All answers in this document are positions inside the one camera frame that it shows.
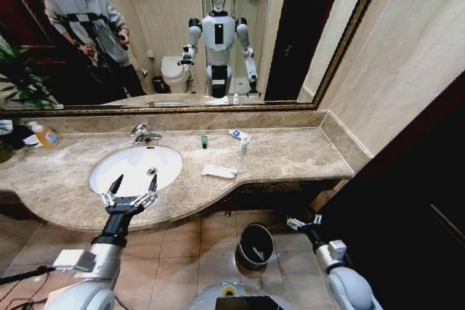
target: mirror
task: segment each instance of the mirror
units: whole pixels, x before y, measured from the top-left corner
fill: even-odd
[[[2,0],[0,113],[316,107],[357,1]]]

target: person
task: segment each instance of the person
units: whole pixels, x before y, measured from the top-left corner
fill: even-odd
[[[105,72],[97,80],[112,86],[103,85],[102,93],[111,94],[110,100],[126,98],[124,88],[132,97],[145,94],[129,61],[129,29],[111,0],[44,0],[44,5],[50,23],[90,59],[89,67],[96,68],[91,70]]]

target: cable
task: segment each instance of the cable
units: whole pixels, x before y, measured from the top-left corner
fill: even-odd
[[[11,308],[11,310],[29,310],[29,309],[34,309],[34,305],[36,304],[43,304],[47,301],[47,298],[41,299],[40,301],[28,301],[26,303],[22,303],[20,305],[16,305],[14,308]]]
[[[42,284],[40,285],[40,287],[37,289],[36,292],[34,292],[34,294],[33,294],[31,297],[29,297],[29,298],[15,298],[15,299],[12,299],[12,300],[8,303],[8,305],[7,305],[7,307],[5,308],[5,310],[7,310],[15,301],[26,301],[26,302],[25,302],[25,303],[22,303],[22,304],[20,304],[20,305],[18,305],[18,306],[16,306],[16,307],[14,307],[14,308],[12,308],[11,310],[13,310],[13,309],[21,309],[21,307],[27,306],[27,305],[33,306],[33,305],[36,304],[36,303],[39,303],[39,302],[42,302],[42,301],[46,301],[46,298],[45,298],[45,299],[42,299],[42,300],[39,301],[39,302],[35,302],[35,301],[32,301],[32,298],[34,298],[34,297],[36,296],[36,294],[39,293],[40,290],[45,286],[45,284],[47,283],[47,281],[48,281],[48,279],[49,279],[49,276],[50,276],[50,273],[47,272],[47,273],[46,273],[45,280],[42,282]]]
[[[126,305],[124,305],[120,300],[119,298],[115,295],[115,299],[116,301],[118,302],[119,305],[121,305],[121,307],[125,310],[131,310],[130,308],[128,308]]]
[[[18,282],[16,282],[15,285],[14,285],[13,287],[11,287],[11,288],[9,289],[9,291],[6,292],[5,295],[4,295],[3,297],[1,297],[0,303],[1,303],[2,301],[5,300],[5,298],[16,288],[16,286],[18,286],[18,285],[20,284],[21,281],[22,281],[22,280],[19,280]]]
[[[53,272],[55,268],[53,266],[45,266],[41,265],[36,270],[32,272],[23,272],[22,274],[16,274],[7,277],[0,277],[0,285],[4,285],[5,283],[11,283],[18,280],[28,279],[29,277],[33,276],[40,276],[46,274],[48,272]]]

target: chrome faucet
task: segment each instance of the chrome faucet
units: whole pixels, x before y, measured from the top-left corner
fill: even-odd
[[[150,141],[160,141],[163,139],[163,136],[155,133],[154,131],[151,131],[143,123],[134,127],[134,130],[132,130],[131,132],[131,136],[136,137],[136,139],[134,140],[135,145],[141,144],[142,141],[150,142]]]

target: gold mirror frame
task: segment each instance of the gold mirror frame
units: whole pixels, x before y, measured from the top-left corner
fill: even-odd
[[[342,33],[336,50],[333,53],[322,81],[316,91],[312,103],[298,102],[264,102],[257,105],[217,105],[217,106],[187,106],[187,107],[113,107],[113,106],[70,106],[61,110],[0,110],[0,117],[32,118],[53,116],[85,116],[85,115],[133,115],[156,113],[208,113],[208,112],[264,112],[286,110],[315,110],[321,103],[329,84],[336,74],[337,68],[361,23],[370,0],[357,0],[350,15],[346,28]]]

